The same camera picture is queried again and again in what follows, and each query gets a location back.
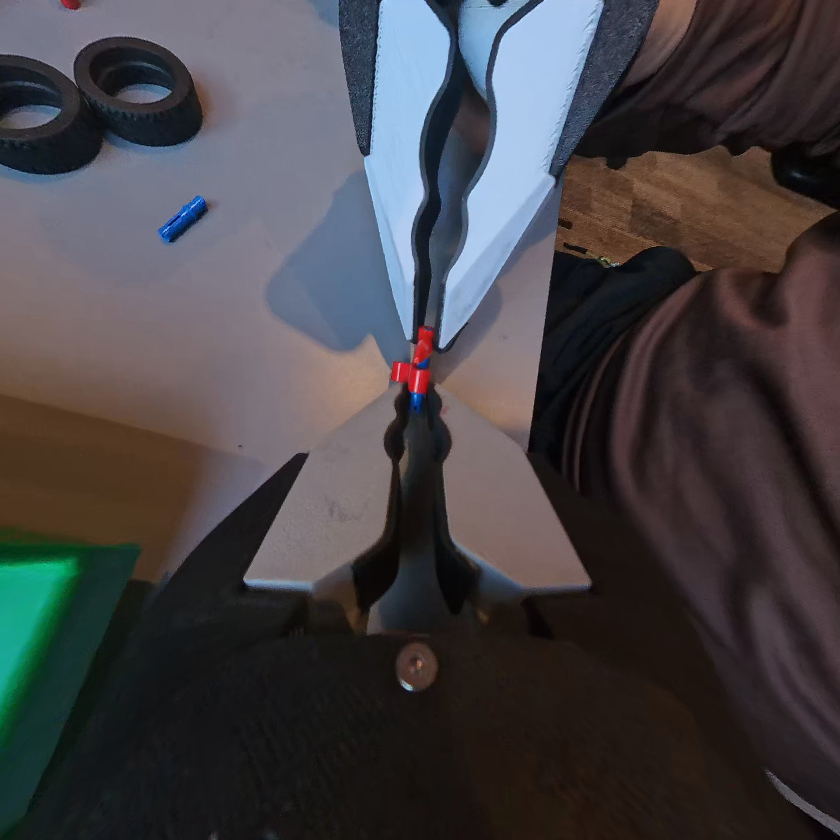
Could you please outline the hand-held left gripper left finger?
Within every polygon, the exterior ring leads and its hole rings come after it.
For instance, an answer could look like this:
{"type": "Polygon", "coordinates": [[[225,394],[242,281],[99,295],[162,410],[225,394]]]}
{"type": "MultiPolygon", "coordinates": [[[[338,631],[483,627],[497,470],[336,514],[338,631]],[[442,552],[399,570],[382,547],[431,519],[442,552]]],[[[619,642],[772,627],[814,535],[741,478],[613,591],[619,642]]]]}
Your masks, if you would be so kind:
{"type": "Polygon", "coordinates": [[[370,607],[396,577],[406,399],[389,387],[306,456],[245,573],[248,588],[370,607]]]}

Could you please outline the blue connector pin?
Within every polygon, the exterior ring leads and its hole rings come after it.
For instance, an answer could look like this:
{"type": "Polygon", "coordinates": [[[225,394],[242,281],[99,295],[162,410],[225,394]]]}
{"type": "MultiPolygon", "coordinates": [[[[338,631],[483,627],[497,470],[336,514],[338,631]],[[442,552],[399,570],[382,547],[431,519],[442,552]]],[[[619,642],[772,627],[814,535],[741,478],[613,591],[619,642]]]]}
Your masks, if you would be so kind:
{"type": "Polygon", "coordinates": [[[203,196],[195,196],[159,228],[159,238],[166,244],[174,243],[200,221],[207,214],[207,210],[206,199],[203,196]]]}

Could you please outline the green plastic bin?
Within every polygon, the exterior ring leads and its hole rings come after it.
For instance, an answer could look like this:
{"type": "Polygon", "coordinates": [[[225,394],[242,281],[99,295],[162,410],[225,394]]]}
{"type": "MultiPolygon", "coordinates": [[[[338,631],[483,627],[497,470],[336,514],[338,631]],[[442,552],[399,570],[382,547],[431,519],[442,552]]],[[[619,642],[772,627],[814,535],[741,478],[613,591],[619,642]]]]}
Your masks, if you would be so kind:
{"type": "Polygon", "coordinates": [[[140,553],[2,533],[2,834],[38,789],[140,553]]]}

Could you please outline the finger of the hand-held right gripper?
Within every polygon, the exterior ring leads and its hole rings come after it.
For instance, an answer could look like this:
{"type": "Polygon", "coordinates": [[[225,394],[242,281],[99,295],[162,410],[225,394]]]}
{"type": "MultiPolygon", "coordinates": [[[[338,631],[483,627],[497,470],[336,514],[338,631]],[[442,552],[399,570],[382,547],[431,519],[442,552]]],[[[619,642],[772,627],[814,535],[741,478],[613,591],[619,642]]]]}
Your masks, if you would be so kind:
{"type": "Polygon", "coordinates": [[[553,157],[603,10],[599,1],[460,6],[458,46],[490,111],[490,129],[444,278],[441,350],[475,313],[555,189],[553,157]]]}
{"type": "Polygon", "coordinates": [[[414,340],[424,320],[421,297],[429,273],[423,244],[432,197],[427,136],[452,77],[454,35],[436,2],[380,2],[375,22],[364,170],[395,309],[406,339],[414,340]]]}

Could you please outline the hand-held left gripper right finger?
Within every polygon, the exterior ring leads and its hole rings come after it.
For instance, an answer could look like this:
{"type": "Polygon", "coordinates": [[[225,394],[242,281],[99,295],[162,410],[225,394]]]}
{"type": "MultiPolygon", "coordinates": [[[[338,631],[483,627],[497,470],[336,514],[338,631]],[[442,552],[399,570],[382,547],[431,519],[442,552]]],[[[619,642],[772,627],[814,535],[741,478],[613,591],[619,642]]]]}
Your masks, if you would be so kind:
{"type": "Polygon", "coordinates": [[[592,579],[524,450],[443,388],[428,397],[437,582],[447,608],[488,616],[592,579]]]}

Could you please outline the red beam assembly blue pins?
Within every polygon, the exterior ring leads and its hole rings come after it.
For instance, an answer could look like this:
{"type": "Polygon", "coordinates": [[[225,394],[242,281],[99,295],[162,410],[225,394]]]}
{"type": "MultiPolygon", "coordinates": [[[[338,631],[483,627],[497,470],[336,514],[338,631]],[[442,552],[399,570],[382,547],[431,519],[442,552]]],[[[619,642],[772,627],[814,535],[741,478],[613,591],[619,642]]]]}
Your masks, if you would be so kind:
{"type": "Polygon", "coordinates": [[[418,330],[413,349],[413,357],[409,362],[395,361],[392,364],[391,382],[407,386],[407,379],[413,365],[428,367],[434,353],[434,331],[422,327],[418,330]]]}

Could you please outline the black rubber tyre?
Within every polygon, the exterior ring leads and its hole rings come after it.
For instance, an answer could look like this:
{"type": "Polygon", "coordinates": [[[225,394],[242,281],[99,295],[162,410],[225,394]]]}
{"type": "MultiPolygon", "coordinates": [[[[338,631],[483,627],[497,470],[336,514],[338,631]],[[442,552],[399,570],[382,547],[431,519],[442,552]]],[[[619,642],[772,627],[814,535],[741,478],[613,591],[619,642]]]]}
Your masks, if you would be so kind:
{"type": "Polygon", "coordinates": [[[37,126],[1,128],[2,165],[33,175],[76,171],[102,147],[98,121],[77,85],[56,68],[24,56],[1,55],[1,114],[50,107],[56,113],[37,126]]]}
{"type": "Polygon", "coordinates": [[[77,54],[77,87],[100,126],[133,144],[162,147],[189,141],[203,125],[194,80],[170,50],[127,36],[101,38],[77,54]],[[128,101],[120,92],[155,86],[166,95],[155,101],[128,101]]]}

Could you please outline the person's right forearm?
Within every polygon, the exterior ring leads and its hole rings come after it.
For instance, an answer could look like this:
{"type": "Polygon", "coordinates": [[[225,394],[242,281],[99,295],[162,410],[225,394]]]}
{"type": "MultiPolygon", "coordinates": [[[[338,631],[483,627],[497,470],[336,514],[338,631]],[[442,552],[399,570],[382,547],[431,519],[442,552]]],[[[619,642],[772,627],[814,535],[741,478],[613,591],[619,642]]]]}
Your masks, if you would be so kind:
{"type": "Polygon", "coordinates": [[[838,1],[660,2],[575,154],[838,156],[838,1]]]}

